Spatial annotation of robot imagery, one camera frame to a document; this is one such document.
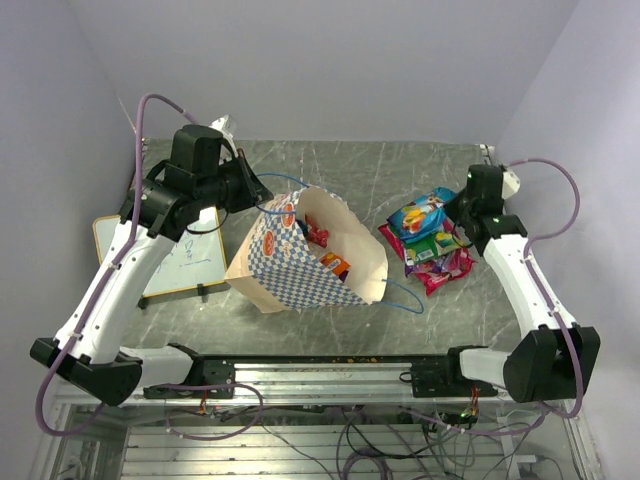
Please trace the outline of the blue gummy snack bag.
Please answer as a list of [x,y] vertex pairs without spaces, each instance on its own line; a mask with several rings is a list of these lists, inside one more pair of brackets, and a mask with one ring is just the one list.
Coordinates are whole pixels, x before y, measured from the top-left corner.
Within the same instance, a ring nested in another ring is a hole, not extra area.
[[414,242],[434,233],[447,219],[444,205],[456,193],[446,187],[437,187],[392,213],[388,224],[403,242]]

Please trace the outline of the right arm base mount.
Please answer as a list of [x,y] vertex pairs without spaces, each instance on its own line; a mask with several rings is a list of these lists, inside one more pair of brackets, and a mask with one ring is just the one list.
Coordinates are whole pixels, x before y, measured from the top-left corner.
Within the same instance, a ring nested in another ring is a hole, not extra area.
[[446,354],[427,355],[411,362],[411,367],[399,375],[409,384],[414,398],[496,397],[498,390],[487,382],[467,379],[462,375],[460,355],[470,346],[451,347]]

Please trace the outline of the pink princess snack bag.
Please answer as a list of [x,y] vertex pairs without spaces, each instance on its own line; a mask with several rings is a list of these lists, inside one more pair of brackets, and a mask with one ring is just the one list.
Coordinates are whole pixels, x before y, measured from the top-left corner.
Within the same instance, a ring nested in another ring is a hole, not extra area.
[[464,278],[475,263],[467,248],[456,249],[434,260],[406,265],[405,276],[414,275],[424,286],[425,294],[432,295],[443,285]]

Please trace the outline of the green yellow candy bag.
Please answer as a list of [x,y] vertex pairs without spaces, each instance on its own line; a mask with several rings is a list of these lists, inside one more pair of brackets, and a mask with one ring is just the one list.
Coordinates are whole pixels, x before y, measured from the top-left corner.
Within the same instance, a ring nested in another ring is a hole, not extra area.
[[415,266],[445,256],[462,246],[456,235],[436,231],[419,240],[404,243],[404,260],[407,265]]

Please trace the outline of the orange Fox's candy pack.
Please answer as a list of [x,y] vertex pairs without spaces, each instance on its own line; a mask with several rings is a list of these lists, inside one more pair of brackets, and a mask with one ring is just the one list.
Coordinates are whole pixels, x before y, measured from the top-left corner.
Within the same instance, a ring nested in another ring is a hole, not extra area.
[[334,275],[336,275],[342,282],[346,280],[351,265],[341,256],[333,252],[327,252],[324,256],[321,257],[320,262]]

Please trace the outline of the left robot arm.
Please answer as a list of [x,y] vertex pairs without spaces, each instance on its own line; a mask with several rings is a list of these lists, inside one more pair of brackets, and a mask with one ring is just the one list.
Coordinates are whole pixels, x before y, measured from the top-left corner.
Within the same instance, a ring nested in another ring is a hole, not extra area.
[[138,388],[192,397],[206,379],[205,358],[179,344],[126,349],[122,337],[144,290],[188,227],[210,207],[237,213],[272,199],[233,140],[232,120],[186,125],[168,159],[138,179],[123,203],[109,253],[73,315],[30,356],[109,406]]

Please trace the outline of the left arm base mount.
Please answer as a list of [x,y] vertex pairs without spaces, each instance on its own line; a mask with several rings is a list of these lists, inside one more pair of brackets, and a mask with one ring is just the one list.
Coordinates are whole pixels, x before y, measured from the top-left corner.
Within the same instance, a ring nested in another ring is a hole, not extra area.
[[145,387],[145,399],[167,400],[202,398],[204,394],[213,399],[231,399],[235,383],[236,370],[234,364],[227,359],[204,356],[194,362],[182,385],[187,390],[178,390],[162,386]]

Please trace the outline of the red crisps bag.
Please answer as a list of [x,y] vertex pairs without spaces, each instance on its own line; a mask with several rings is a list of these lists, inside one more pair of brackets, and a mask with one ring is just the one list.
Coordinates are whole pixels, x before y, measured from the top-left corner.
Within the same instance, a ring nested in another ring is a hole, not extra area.
[[405,260],[405,250],[403,243],[401,240],[391,231],[390,225],[385,223],[378,227],[379,232],[385,238],[387,243],[391,246],[397,256],[404,261]]

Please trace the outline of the blue checkered paper bag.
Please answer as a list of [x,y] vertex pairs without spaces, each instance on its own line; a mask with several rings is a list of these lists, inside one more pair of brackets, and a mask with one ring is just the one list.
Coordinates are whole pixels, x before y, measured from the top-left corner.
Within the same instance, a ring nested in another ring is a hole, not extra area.
[[[258,208],[225,281],[265,314],[316,307],[385,304],[389,275],[383,245],[333,192],[301,183]],[[329,231],[322,248],[305,238],[305,216]],[[321,264],[327,252],[350,265],[344,282]]]

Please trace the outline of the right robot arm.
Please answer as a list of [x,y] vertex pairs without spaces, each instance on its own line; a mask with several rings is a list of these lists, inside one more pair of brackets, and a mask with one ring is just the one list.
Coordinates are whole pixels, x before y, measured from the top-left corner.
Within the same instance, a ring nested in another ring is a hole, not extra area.
[[521,340],[512,352],[460,347],[458,361],[440,373],[442,387],[459,396],[476,381],[500,386],[518,403],[574,400],[586,393],[600,336],[582,327],[554,293],[534,257],[534,239],[504,203],[520,187],[505,166],[476,164],[466,185],[444,206],[491,267],[516,315]]

